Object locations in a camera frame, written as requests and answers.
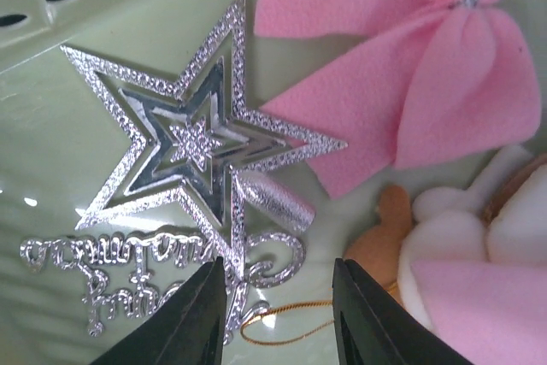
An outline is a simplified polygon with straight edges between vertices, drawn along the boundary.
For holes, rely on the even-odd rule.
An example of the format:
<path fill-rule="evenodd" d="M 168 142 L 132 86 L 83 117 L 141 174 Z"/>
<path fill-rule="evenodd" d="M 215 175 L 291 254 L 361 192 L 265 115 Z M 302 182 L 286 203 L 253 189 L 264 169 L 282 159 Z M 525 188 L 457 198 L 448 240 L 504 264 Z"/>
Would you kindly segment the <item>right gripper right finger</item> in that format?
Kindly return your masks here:
<path fill-rule="evenodd" d="M 345 365 L 466 365 L 352 260 L 336 259 L 332 305 L 338 360 Z"/>

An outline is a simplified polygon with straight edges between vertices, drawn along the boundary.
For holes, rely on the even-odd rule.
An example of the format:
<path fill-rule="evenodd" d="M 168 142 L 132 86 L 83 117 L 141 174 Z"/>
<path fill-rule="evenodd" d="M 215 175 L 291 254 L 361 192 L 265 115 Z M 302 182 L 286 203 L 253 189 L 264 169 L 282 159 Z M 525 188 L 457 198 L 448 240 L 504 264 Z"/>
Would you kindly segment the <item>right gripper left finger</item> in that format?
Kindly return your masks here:
<path fill-rule="evenodd" d="M 203 264 L 96 365 L 220 364 L 226 321 L 223 259 Z"/>

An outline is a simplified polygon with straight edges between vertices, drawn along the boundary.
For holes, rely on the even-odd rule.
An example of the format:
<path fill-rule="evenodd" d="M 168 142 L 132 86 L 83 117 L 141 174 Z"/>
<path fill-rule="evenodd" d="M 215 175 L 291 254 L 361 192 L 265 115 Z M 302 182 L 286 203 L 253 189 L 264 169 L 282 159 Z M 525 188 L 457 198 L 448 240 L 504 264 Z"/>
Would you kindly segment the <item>green plastic basket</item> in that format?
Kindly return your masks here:
<path fill-rule="evenodd" d="M 232 0 L 1 0 L 1 16 L 27 17 L 1 27 L 1 364 L 88 364 L 142 321 L 117 317 L 90 338 L 81 302 L 83 275 L 49 264 L 39 274 L 22 263 L 28 237 L 78 235 L 76 209 L 94 198 L 130 140 L 56 47 L 70 43 L 141 70 L 176 79 Z M 255 0 L 248 0 L 248 8 Z M 546 0 L 499 3 L 520 24 L 546 106 Z M 341 55 L 359 38 L 249 38 L 248 101 L 258 106 Z M 282 286 L 249 291 L 249 303 L 273 306 L 329 298 L 333 260 L 374 217 L 383 183 L 413 195 L 427 186 L 465 186 L 490 153 L 432 168 L 385 170 L 329 201 L 305 163 L 279 170 L 318 215 L 304 237 L 307 258 Z M 262 348 L 237 336 L 222 364 L 338 364 L 332 326 L 295 344 Z"/>

